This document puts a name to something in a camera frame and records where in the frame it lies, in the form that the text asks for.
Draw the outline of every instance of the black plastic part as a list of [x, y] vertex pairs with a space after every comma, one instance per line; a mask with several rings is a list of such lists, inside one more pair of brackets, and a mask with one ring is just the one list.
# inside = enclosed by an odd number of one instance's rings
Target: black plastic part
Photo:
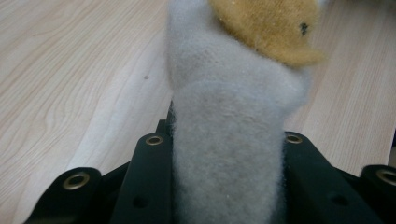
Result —
[[395, 134], [393, 135], [392, 147], [396, 147], [396, 132], [395, 132]]
[[370, 165], [361, 172], [358, 192], [385, 223], [396, 222], [396, 169]]
[[[107, 175], [92, 168], [60, 175], [25, 223], [173, 223], [170, 124], [161, 120], [132, 160]], [[303, 135], [286, 136], [289, 224], [394, 223], [395, 168], [367, 166], [356, 177], [332, 167]]]
[[306, 137], [286, 139], [289, 223], [383, 223]]
[[153, 133], [137, 143], [110, 223], [172, 223], [172, 144]]
[[98, 209], [95, 194], [101, 177], [93, 168], [76, 168], [63, 173], [41, 196], [25, 223], [87, 223]]

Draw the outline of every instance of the wooden floor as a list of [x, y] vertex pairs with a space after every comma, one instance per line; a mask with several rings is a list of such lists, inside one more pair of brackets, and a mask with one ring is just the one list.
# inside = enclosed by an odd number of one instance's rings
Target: wooden floor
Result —
[[[0, 223], [22, 223], [50, 183], [131, 159], [166, 116], [164, 0], [0, 0]], [[310, 100], [287, 122], [335, 166], [387, 163], [396, 123], [396, 9], [335, 0], [314, 43]]]

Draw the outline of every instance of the hole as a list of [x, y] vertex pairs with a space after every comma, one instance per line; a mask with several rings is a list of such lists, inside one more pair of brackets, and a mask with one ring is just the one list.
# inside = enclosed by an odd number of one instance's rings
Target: hole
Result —
[[286, 141], [293, 143], [293, 144], [300, 144], [303, 142], [303, 139], [297, 135], [288, 134], [286, 136]]
[[144, 197], [136, 196], [134, 198], [134, 207], [136, 208], [146, 208], [149, 206], [149, 200]]
[[79, 172], [74, 175], [69, 176], [64, 181], [64, 189], [74, 190], [80, 189], [84, 187], [88, 181], [90, 180], [90, 176], [87, 173]]
[[329, 200], [332, 202], [332, 203], [334, 203], [334, 204], [336, 204], [336, 205], [340, 205], [340, 206], [348, 206], [349, 205], [349, 201], [347, 200], [347, 198], [346, 197], [344, 197], [343, 195], [341, 195], [341, 194], [338, 194], [338, 193], [330, 193], [329, 195], [328, 195], [328, 198], [329, 198]]
[[396, 186], [396, 174], [394, 172], [382, 169], [382, 170], [378, 170], [376, 172], [376, 175], [382, 181], [384, 181], [392, 186]]
[[157, 146], [163, 142], [163, 138], [160, 136], [151, 136], [150, 138], [146, 139], [146, 144], [150, 146]]

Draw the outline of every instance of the yellow plush toy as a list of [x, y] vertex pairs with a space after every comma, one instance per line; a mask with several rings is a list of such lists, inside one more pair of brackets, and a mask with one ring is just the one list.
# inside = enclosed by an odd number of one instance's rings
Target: yellow plush toy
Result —
[[292, 67], [323, 56], [308, 46], [319, 14], [317, 0], [209, 0], [224, 27], [269, 58]]

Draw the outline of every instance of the metal grommet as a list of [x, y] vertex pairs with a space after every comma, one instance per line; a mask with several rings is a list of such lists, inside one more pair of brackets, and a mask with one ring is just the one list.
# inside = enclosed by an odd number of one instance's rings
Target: metal grommet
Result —
[[146, 139], [146, 144], [149, 146], [158, 146], [163, 142], [163, 138], [160, 136], [151, 136]]
[[376, 171], [376, 176], [378, 178], [392, 186], [396, 186], [396, 173], [389, 171], [389, 170], [378, 170]]
[[90, 181], [90, 176], [85, 172], [78, 172], [74, 175], [69, 176], [64, 181], [64, 189], [74, 190], [84, 187], [88, 181]]
[[286, 136], [286, 141], [293, 143], [293, 144], [300, 144], [303, 142], [303, 139], [297, 135], [294, 134], [288, 134]]

